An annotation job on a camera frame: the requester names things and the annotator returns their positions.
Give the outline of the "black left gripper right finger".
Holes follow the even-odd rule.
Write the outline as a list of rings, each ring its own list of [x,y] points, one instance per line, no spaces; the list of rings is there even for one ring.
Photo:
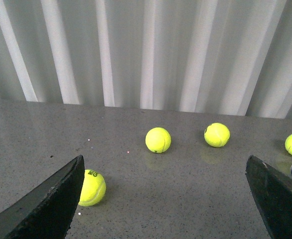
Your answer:
[[[246,177],[270,237],[292,239],[292,179],[254,155]]]

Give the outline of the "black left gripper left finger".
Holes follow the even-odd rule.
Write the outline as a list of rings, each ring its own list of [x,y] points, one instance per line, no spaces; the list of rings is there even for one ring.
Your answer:
[[[79,155],[0,213],[0,239],[63,239],[72,223],[84,180]]]

